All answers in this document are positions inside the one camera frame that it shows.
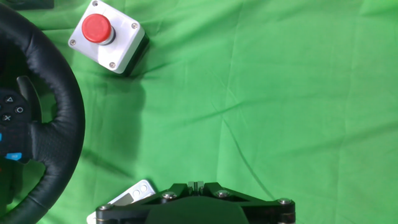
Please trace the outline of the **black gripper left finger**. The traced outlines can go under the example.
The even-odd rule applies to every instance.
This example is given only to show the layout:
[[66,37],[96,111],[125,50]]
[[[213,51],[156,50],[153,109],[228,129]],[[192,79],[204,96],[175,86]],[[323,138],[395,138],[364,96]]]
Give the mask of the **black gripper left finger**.
[[95,210],[96,223],[144,223],[158,210],[166,210],[196,195],[196,182],[172,184],[156,192],[149,182],[139,182]]

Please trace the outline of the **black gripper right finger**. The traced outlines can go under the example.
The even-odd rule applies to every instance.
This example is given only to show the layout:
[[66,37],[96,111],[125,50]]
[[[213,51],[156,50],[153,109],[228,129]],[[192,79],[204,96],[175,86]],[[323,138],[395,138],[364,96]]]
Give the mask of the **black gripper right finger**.
[[262,200],[235,190],[221,186],[217,182],[196,183],[196,195],[213,198],[222,205],[214,202],[215,208],[222,208],[228,215],[237,215],[243,222],[248,223],[295,223],[295,202],[291,198]]

